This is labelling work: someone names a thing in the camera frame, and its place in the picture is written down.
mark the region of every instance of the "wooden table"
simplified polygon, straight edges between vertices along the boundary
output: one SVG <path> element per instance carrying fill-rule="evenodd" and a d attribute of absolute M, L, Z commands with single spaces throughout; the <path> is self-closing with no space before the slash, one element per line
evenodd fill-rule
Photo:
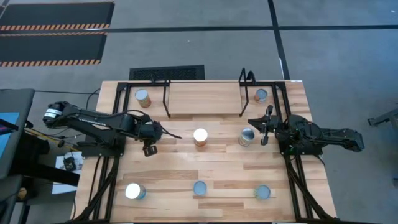
<path fill-rule="evenodd" d="M 117 83 L 103 82 L 97 111 L 112 112 Z M 286 87 L 292 114 L 312 120 L 303 83 L 286 81 Z M 274 135 L 270 134 L 268 145 L 262 146 L 259 144 L 261 135 L 256 130 L 253 144 L 249 147 L 238 144 L 241 130 L 251 127 L 247 120 L 264 116 L 266 107 L 274 104 L 271 88 L 267 87 L 264 88 L 269 94 L 266 103 L 256 103 L 254 94 L 258 88 L 248 88 L 250 101 L 241 118 L 238 115 L 168 118 L 162 104 L 162 87 L 145 88 L 152 100 L 149 108 L 139 107 L 134 94 L 131 94 L 128 109 L 134 108 L 148 113 L 152 119 L 161 121 L 168 131 L 183 138 L 175 139 L 163 135 L 156 144 L 158 154 L 151 157 L 144 157 L 141 143 L 127 138 L 125 154 L 119 164 L 111 222 L 293 221 L 294 211 L 287 172 Z M 244 104 L 244 91 L 241 91 L 241 98 Z M 279 98 L 281 110 L 284 111 L 281 93 Z M 205 147 L 196 147 L 193 143 L 193 131 L 197 128 L 208 131 L 208 143 Z M 87 206 L 96 160 L 96 157 L 91 157 L 84 161 L 76 193 L 77 215 Z M 314 156 L 302 156 L 302 160 L 309 191 L 327 213 L 335 216 L 324 166 Z M 98 186 L 101 164 L 102 162 L 98 167 L 94 192 Z M 207 184 L 208 191 L 204 197 L 193 194 L 193 184 L 197 180 L 203 180 Z M 131 182 L 146 187 L 147 195 L 144 200 L 129 200 L 125 197 L 124 190 Z M 255 199 L 253 190 L 260 184 L 270 187 L 270 199 Z M 298 189 L 297 192 L 304 217 L 303 198 Z M 104 217 L 107 198 L 106 192 L 100 218 Z"/>

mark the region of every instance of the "gray floor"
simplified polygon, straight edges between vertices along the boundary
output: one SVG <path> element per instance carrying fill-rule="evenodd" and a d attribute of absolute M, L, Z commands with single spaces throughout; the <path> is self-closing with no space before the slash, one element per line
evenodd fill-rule
<path fill-rule="evenodd" d="M 11 0 L 16 2 L 54 1 Z M 274 2 L 281 26 L 398 24 L 394 0 Z M 116 0 L 111 27 L 271 24 L 266 0 Z M 290 77 L 304 81 L 314 122 L 357 129 L 364 137 L 361 153 L 324 150 L 338 216 L 396 223 L 397 136 L 389 124 L 371 128 L 366 120 L 398 106 L 398 30 L 283 31 L 281 36 Z M 103 80 L 128 79 L 129 68 L 198 64 L 205 65 L 207 79 L 235 79 L 242 67 L 257 79 L 282 78 L 272 31 L 109 34 L 100 65 L 2 68 L 0 88 L 93 91 Z M 29 116 L 36 128 L 50 133 L 41 119 L 47 104 L 57 100 L 84 106 L 86 98 L 37 93 Z M 43 193 L 37 203 L 47 203 L 32 206 L 28 223 L 67 220 L 72 198 L 55 200 Z"/>

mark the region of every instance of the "black floor mat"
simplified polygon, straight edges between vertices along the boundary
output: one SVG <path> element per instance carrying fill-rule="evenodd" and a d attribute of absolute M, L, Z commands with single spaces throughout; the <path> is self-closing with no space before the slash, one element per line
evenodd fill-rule
<path fill-rule="evenodd" d="M 130 80 L 204 80 L 204 65 L 130 68 Z"/>
<path fill-rule="evenodd" d="M 0 63 L 2 67 L 99 64 L 105 40 L 104 32 L 1 34 Z"/>
<path fill-rule="evenodd" d="M 0 30 L 107 28 L 113 9 L 113 2 L 10 4 L 0 19 Z"/>

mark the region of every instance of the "concrete floor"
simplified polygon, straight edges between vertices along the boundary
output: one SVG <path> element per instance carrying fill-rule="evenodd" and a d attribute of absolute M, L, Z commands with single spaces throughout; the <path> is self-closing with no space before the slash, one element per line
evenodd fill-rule
<path fill-rule="evenodd" d="M 10 3 L 22 2 L 70 1 Z M 272 24 L 266 0 L 115 2 L 113 28 Z M 398 24 L 394 0 L 274 2 L 280 26 Z M 361 153 L 331 146 L 324 150 L 338 216 L 396 223 L 398 189 L 392 177 L 398 174 L 397 136 L 389 124 L 371 128 L 366 120 L 397 106 L 398 30 L 283 31 L 281 36 L 290 77 L 303 80 L 314 122 L 356 129 L 364 137 Z M 257 79 L 282 79 L 272 31 L 166 32 L 109 34 L 103 61 L 96 66 L 1 68 L 0 88 L 91 92 L 103 80 L 127 80 L 130 68 L 199 64 L 205 65 L 206 79 L 235 79 L 242 67 L 253 70 Z M 37 129 L 51 133 L 41 119 L 47 104 L 57 100 L 85 106 L 86 97 L 37 93 L 29 115 Z M 28 223 L 68 219 L 73 194 L 55 200 L 46 192 L 37 203 L 48 202 L 32 206 Z"/>

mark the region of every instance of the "striped warning tape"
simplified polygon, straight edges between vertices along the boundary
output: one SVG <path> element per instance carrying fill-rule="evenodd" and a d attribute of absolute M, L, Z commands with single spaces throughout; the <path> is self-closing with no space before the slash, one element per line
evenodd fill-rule
<path fill-rule="evenodd" d="M 59 30 L 59 29 L 104 29 L 109 24 L 58 24 L 58 25 L 13 25 L 0 26 L 1 31 L 7 30 Z"/>
<path fill-rule="evenodd" d="M 48 60 L 31 62 L 0 62 L 1 67 L 97 65 L 101 60 Z"/>
<path fill-rule="evenodd" d="M 23 36 L 53 36 L 53 35 L 107 35 L 106 32 L 72 32 L 72 33 L 51 33 L 51 34 L 0 34 L 0 37 L 23 37 Z"/>

